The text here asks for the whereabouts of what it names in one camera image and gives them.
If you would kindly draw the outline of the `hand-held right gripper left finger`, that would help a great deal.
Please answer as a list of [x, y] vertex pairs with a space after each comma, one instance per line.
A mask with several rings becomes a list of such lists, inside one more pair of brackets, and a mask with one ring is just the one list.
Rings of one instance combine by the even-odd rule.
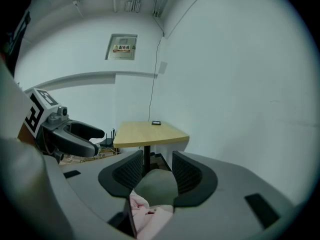
[[48, 178], [76, 240], [135, 240], [130, 194], [142, 179], [143, 153], [59, 166], [44, 157]]

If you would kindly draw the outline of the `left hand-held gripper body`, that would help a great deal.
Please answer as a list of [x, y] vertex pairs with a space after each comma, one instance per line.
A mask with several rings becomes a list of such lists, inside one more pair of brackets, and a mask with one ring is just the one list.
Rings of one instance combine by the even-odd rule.
[[53, 144], [50, 133], [70, 120], [68, 108], [44, 89], [33, 88], [29, 98], [32, 106], [24, 125], [32, 135], [36, 148], [43, 155], [54, 157], [60, 163], [64, 154]]

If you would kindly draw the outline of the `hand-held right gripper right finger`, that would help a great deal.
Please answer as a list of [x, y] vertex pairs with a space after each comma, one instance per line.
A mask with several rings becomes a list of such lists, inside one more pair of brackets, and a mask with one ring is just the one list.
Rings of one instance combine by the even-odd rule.
[[157, 240], [258, 239], [294, 209], [277, 189], [236, 164], [174, 151], [171, 171], [178, 195]]

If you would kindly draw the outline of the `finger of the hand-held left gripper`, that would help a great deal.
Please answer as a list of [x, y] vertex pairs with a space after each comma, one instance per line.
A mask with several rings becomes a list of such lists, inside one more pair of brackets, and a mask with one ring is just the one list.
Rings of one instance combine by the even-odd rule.
[[94, 157], [99, 148], [90, 142], [69, 132], [70, 124], [64, 124], [54, 129], [50, 134], [51, 141], [63, 154], [79, 157]]
[[69, 132], [84, 140], [101, 139], [105, 136], [105, 132], [92, 125], [73, 120], [69, 125]]

